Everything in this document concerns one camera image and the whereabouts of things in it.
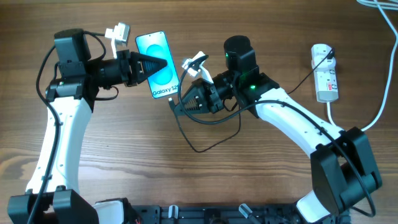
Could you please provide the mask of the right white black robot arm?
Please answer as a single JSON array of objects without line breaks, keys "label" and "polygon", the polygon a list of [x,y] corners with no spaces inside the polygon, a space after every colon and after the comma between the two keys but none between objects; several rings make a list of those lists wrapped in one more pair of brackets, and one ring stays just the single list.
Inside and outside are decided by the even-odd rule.
[{"label": "right white black robot arm", "polygon": [[287,206],[287,214],[265,215],[266,220],[318,223],[339,220],[361,200],[382,186],[368,137],[359,128],[334,126],[295,102],[274,80],[260,72],[250,40],[243,35],[224,43],[226,71],[211,77],[199,52],[183,61],[185,74],[195,77],[186,93],[171,104],[175,116],[197,121],[199,114],[217,113],[235,98],[240,111],[250,111],[288,136],[310,158],[312,190]]}]

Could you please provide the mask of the turquoise screen Galaxy smartphone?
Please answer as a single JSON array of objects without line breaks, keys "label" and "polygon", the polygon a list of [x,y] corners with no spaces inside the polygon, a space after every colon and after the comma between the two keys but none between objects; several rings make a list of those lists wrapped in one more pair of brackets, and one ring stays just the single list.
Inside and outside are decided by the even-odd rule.
[{"label": "turquoise screen Galaxy smartphone", "polygon": [[144,62],[144,68],[152,73],[148,84],[152,97],[163,98],[178,92],[179,79],[164,31],[137,36],[136,45],[139,53],[162,61]]}]

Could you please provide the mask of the white power strip socket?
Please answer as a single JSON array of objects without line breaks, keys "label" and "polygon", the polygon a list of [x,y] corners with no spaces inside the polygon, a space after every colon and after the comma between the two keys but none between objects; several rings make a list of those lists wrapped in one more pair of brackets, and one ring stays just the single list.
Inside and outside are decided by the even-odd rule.
[{"label": "white power strip socket", "polygon": [[327,44],[315,44],[311,48],[315,93],[320,103],[338,99],[335,50]]}]

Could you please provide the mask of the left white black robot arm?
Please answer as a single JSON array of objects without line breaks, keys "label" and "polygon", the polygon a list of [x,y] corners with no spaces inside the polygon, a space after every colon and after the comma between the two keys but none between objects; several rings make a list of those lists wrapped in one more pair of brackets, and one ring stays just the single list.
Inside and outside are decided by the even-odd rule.
[{"label": "left white black robot arm", "polygon": [[115,50],[112,59],[93,58],[83,29],[54,36],[55,75],[39,93],[48,110],[37,167],[22,195],[9,199],[13,223],[141,223],[126,198],[89,204],[79,193],[78,167],[83,137],[100,89],[136,86],[167,66],[158,57]]}]

